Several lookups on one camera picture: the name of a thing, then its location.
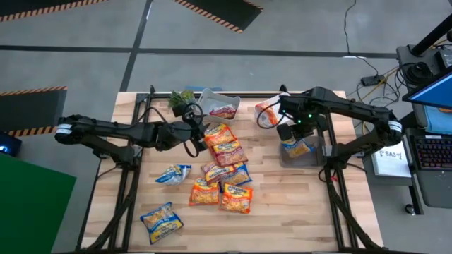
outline black and orange striped tape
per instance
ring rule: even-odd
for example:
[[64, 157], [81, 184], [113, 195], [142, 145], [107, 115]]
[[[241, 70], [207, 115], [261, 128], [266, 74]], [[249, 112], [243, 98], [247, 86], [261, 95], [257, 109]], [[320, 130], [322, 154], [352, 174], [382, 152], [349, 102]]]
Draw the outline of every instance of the black and orange striped tape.
[[41, 134], [48, 134], [48, 133], [54, 133], [57, 131], [58, 126], [47, 126], [47, 127], [40, 127], [40, 128], [31, 128], [31, 129], [25, 129], [25, 130], [14, 130], [14, 131], [8, 131], [8, 135], [13, 137], [24, 137], [29, 135], [41, 135]]
[[[213, 15], [209, 11], [206, 11], [206, 10], [202, 9], [202, 8], [196, 6], [193, 3], [190, 3], [189, 0], [187, 0], [187, 1], [185, 1], [185, 0], [173, 0], [173, 1], [175, 1], [178, 4], [181, 4], [182, 6], [187, 7], [188, 9], [196, 12], [199, 15], [202, 15], [202, 16], [210, 19], [210, 20], [215, 21], [216, 23], [218, 23], [218, 24], [220, 24], [220, 25], [222, 25], [222, 26], [224, 26], [226, 28], [231, 29], [234, 32], [243, 33], [243, 29], [239, 28], [238, 26], [236, 26], [234, 24], [231, 24], [231, 23], [227, 22], [226, 20], [224, 20], [224, 19], [222, 19], [222, 18], [220, 18], [218, 16]], [[257, 6], [256, 4], [249, 3], [248, 1], [244, 1], [244, 2], [246, 2], [247, 4], [250, 4], [252, 6], [255, 6], [256, 8], [258, 8], [261, 11], [263, 10], [263, 8]]]
[[68, 90], [68, 87], [47, 87], [47, 88], [39, 88], [39, 89], [31, 89], [31, 90], [20, 90], [20, 91], [12, 91], [12, 92], [0, 92], [0, 96], [9, 96], [9, 95], [25, 95], [30, 93], [38, 93], [38, 92], [51, 92], [51, 91], [59, 91], [59, 90]]
[[69, 3], [69, 4], [50, 6], [50, 7], [40, 8], [40, 9], [33, 10], [33, 11], [23, 11], [21, 13], [0, 16], [0, 22], [16, 20], [19, 18], [27, 18], [27, 17], [37, 16], [37, 15], [52, 13], [52, 12], [57, 12], [57, 11], [64, 11], [64, 10], [68, 10], [71, 8], [87, 6], [90, 4], [97, 4], [97, 3], [104, 2], [104, 1], [109, 1], [109, 0], [80, 0], [80, 1], [75, 1], [73, 3]]

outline blue snack bag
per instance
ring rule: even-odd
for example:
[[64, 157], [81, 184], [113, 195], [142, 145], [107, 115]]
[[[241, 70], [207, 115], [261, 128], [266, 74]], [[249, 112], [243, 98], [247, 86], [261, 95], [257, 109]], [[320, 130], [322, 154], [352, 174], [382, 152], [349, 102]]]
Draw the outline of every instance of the blue snack bag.
[[140, 217], [140, 220], [148, 229], [150, 244], [154, 244], [184, 225], [180, 218], [173, 213], [171, 206], [172, 202], [168, 202]]
[[248, 168], [243, 162], [236, 163], [233, 165], [235, 171], [229, 173], [223, 180], [221, 180], [220, 184], [220, 192], [223, 193], [225, 189], [225, 184], [230, 184], [232, 186], [240, 186], [244, 183], [248, 183], [251, 180], [251, 177], [248, 173]]
[[169, 166], [163, 174], [155, 180], [169, 186], [180, 184], [191, 171], [191, 165], [176, 164]]

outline black mat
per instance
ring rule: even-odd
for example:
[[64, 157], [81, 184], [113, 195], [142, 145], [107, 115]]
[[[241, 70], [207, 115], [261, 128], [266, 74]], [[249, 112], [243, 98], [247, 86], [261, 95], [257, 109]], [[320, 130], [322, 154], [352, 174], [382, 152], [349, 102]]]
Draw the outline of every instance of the black mat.
[[67, 87], [0, 92], [0, 131], [20, 137], [51, 133], [63, 113]]
[[0, 1], [0, 22], [64, 11], [108, 0], [3, 0]]
[[243, 32], [263, 10], [244, 0], [174, 1], [238, 33]]

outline white paper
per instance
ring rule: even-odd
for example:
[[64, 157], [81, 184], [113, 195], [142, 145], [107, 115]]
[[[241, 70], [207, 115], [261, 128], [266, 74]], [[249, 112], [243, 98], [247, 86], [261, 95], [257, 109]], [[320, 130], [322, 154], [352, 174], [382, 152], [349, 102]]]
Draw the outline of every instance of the white paper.
[[411, 177], [403, 142], [375, 152], [372, 155], [372, 163], [376, 175]]

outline monitor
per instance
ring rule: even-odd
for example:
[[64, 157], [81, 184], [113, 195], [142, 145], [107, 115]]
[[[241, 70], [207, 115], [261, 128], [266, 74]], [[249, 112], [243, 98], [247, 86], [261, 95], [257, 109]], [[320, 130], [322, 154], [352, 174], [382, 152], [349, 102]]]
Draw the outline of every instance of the monitor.
[[452, 67], [434, 76], [429, 84], [416, 87], [403, 96], [406, 102], [452, 109]]

